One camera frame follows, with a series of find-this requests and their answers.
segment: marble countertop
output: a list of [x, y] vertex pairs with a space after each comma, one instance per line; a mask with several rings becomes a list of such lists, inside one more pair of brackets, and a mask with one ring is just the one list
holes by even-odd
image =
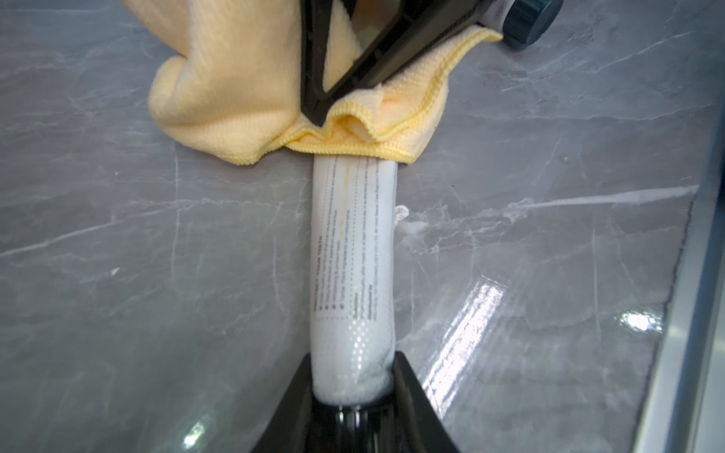
[[[535, 46], [453, 72], [399, 169], [394, 290], [462, 452], [629, 450], [724, 22], [711, 0], [567, 0]], [[309, 351], [312, 158], [175, 145], [146, 111], [172, 54], [113, 0], [0, 6], [3, 452], [248, 451]]]

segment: black knob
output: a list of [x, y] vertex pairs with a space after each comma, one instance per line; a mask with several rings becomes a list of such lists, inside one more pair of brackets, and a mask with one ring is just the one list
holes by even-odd
[[503, 22], [503, 34], [514, 47], [526, 47], [554, 22], [564, 0], [516, 0]]

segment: yellow microfiber cloth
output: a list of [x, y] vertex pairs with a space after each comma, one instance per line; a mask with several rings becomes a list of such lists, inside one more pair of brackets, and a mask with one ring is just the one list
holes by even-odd
[[[286, 146], [412, 163], [440, 121], [448, 75], [493, 30], [471, 26], [381, 86], [338, 100], [322, 128], [301, 112], [299, 0], [123, 0], [180, 55], [164, 63], [149, 111], [169, 136], [234, 164]], [[323, 84], [360, 55], [350, 19], [333, 3]]]

